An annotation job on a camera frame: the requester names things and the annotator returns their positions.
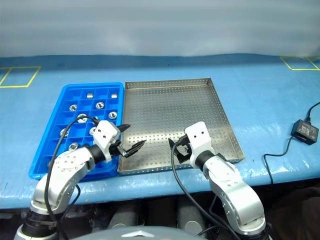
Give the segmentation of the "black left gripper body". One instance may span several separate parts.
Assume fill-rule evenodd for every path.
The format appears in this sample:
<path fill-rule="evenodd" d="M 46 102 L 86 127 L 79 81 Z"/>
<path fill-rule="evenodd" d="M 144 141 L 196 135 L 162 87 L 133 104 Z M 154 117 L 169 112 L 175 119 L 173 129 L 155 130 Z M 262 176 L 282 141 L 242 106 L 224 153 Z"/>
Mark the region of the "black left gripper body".
<path fill-rule="evenodd" d="M 119 139 L 110 145 L 109 153 L 112 157 L 125 156 L 125 150 L 121 147 L 121 141 Z"/>

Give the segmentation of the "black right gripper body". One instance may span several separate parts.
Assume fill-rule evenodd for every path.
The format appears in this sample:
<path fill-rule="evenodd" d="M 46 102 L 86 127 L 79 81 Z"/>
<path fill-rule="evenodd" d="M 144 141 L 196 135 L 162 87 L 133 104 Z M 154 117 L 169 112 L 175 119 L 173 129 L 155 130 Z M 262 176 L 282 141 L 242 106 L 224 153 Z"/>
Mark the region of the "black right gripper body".
<path fill-rule="evenodd" d="M 183 146 L 187 153 L 191 152 L 189 137 L 185 134 L 181 136 L 177 141 L 178 146 Z"/>

